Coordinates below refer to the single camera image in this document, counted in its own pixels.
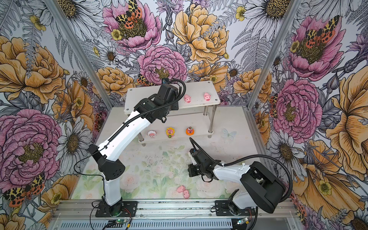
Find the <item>small pink pig toy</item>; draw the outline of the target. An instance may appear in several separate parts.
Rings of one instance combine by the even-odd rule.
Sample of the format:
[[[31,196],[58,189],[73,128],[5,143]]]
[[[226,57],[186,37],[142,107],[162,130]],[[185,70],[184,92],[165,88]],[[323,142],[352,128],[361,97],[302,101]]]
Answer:
[[[185,188],[185,186],[179,186],[178,188],[177,188],[177,192],[178,193],[182,193],[182,192],[184,192],[186,190],[186,188]]]
[[[210,101],[211,100],[211,95],[209,93],[204,93],[204,99],[205,99],[205,101]]]
[[[189,95],[185,95],[184,96],[184,101],[186,102],[186,103],[191,103],[191,96],[189,96]]]
[[[183,197],[184,197],[185,199],[189,199],[189,198],[190,198],[190,193],[189,193],[189,191],[188,191],[188,190],[184,190],[184,191],[183,191]]]

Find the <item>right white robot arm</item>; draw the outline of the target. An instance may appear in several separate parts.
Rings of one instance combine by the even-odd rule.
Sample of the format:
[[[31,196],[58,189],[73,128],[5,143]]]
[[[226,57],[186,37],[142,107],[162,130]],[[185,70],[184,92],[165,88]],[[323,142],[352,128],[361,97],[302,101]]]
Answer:
[[[261,162],[246,165],[242,160],[225,164],[211,158],[206,152],[192,148],[192,163],[188,166],[189,177],[200,176],[204,182],[215,180],[237,183],[227,201],[216,201],[217,216],[251,216],[261,209],[274,213],[279,203],[285,201],[292,190],[286,188]]]

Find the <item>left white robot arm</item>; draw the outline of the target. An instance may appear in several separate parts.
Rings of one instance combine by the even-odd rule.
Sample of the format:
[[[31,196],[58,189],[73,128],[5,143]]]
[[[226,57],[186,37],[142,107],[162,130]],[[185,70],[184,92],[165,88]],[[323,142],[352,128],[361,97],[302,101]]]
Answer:
[[[156,94],[138,102],[128,119],[106,141],[98,146],[89,146],[88,151],[98,165],[104,185],[97,217],[118,217],[123,213],[120,177],[126,167],[119,160],[120,155],[155,120],[165,123],[167,115],[179,109],[178,103],[185,93],[186,84],[182,80],[173,79],[162,83]]]

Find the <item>pink white hooded toy figure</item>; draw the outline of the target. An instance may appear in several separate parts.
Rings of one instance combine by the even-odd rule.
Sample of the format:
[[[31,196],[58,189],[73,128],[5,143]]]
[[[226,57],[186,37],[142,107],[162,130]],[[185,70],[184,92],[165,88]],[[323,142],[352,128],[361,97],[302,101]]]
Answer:
[[[156,131],[154,131],[154,130],[150,130],[150,131],[147,133],[147,135],[148,135],[151,139],[154,139],[154,138],[156,138],[157,133],[156,133]]]

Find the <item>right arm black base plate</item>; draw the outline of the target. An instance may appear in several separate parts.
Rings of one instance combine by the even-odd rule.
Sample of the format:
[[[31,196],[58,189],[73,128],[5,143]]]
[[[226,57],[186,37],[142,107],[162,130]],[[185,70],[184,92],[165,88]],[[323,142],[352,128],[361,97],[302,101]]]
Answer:
[[[215,200],[216,216],[255,216],[255,208],[240,209],[228,200]]]

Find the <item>pink toy with yellow flower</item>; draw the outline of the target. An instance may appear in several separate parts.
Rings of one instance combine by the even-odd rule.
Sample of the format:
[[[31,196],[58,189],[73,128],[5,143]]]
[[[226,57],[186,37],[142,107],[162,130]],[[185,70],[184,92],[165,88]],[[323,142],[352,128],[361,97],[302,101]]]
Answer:
[[[167,136],[168,138],[173,138],[173,137],[174,137],[174,135],[175,135],[175,130],[174,130],[174,128],[169,127],[169,128],[167,128],[167,129],[166,129],[166,136]]]

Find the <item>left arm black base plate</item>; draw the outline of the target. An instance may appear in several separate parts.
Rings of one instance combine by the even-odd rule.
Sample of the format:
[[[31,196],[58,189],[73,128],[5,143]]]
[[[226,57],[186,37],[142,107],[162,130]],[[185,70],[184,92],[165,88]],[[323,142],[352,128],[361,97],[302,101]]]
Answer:
[[[102,200],[97,206],[95,216],[97,218],[135,217],[137,206],[137,201],[120,200],[116,204],[109,206],[105,200]]]

